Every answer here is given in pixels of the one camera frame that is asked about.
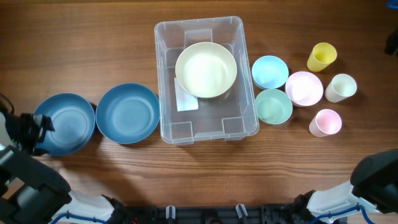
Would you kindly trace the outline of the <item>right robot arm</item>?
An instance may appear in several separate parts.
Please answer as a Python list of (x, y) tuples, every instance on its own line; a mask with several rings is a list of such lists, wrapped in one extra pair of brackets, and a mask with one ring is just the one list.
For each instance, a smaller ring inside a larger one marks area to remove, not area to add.
[(344, 223), (361, 213), (397, 212), (397, 149), (365, 157), (349, 181), (329, 190), (309, 191), (282, 209), (287, 223)]

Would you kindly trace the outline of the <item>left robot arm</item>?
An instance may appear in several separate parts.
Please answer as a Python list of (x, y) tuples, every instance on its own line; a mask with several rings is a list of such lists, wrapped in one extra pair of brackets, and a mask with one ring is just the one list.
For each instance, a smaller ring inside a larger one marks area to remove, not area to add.
[(66, 156), (82, 149), (95, 131), (95, 111), (89, 101), (73, 93), (46, 99), (34, 113), (14, 113), (1, 99), (1, 193), (14, 179), (23, 186), (1, 199), (4, 223), (134, 223), (121, 202), (105, 195), (85, 195), (37, 156)]

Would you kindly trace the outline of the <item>cream plastic plate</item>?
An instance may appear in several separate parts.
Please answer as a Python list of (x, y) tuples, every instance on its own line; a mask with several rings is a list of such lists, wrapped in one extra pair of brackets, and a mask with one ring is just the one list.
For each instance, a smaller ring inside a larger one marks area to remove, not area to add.
[(198, 98), (214, 98), (226, 93), (237, 77), (233, 54), (220, 44), (199, 42), (178, 56), (175, 76), (181, 87)]

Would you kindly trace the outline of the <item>blue plastic plate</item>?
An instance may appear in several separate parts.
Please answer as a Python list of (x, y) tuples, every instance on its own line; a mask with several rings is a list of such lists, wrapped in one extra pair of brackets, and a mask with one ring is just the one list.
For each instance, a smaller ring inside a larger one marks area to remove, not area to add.
[(138, 83), (124, 83), (108, 90), (96, 109), (99, 131), (118, 144), (144, 140), (155, 131), (159, 121), (157, 95)]
[(51, 156), (66, 156), (82, 149), (92, 138), (96, 121), (89, 101), (73, 93), (61, 93), (43, 101), (36, 114), (48, 116), (54, 131), (47, 131), (37, 148)]

